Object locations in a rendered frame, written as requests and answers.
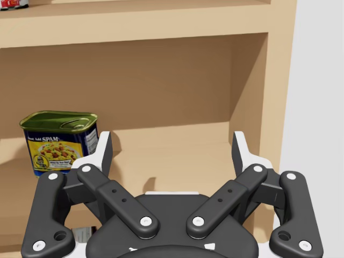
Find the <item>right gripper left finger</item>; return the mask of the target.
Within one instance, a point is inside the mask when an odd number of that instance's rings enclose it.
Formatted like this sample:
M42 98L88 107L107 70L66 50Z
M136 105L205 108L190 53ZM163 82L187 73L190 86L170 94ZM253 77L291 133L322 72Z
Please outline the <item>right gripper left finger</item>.
M117 216L138 238L157 235L156 216L109 179L112 154L111 133L104 131L95 152L77 159L68 174L48 171L39 177L21 246L23 258L65 258L71 254L76 241L65 220L71 206L81 203L102 224Z

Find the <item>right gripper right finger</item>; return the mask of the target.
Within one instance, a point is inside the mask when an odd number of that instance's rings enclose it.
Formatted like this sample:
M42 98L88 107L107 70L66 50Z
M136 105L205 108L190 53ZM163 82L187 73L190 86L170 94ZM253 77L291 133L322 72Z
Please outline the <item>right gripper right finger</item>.
M235 131L232 160L236 178L229 180L190 215L187 233L194 239L210 235L227 217L238 223L260 204L273 206L280 226L269 239L280 258L323 258L324 249L306 178L296 171L278 174L272 163L252 154L243 132Z

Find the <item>green and blue rectangular can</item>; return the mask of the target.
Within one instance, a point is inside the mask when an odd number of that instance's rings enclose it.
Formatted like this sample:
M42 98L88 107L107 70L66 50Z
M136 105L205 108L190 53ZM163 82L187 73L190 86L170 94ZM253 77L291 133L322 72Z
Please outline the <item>green and blue rectangular can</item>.
M73 163L93 154L98 143L97 115L89 112L39 111L19 123L34 175L68 173Z

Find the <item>pale wooden shelf unit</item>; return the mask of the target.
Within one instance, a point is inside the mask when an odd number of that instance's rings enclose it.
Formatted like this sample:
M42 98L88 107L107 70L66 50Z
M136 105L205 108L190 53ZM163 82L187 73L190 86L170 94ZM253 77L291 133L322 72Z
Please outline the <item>pale wooden shelf unit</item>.
M19 122L92 112L131 194L213 194L231 143L281 159L297 0L34 0L0 11L0 258L20 258L37 178Z

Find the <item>red and white can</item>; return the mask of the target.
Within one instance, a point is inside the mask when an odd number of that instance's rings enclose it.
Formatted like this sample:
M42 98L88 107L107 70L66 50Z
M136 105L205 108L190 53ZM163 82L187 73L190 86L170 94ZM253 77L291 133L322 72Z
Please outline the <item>red and white can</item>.
M28 0L0 0L0 11L24 9L28 6Z

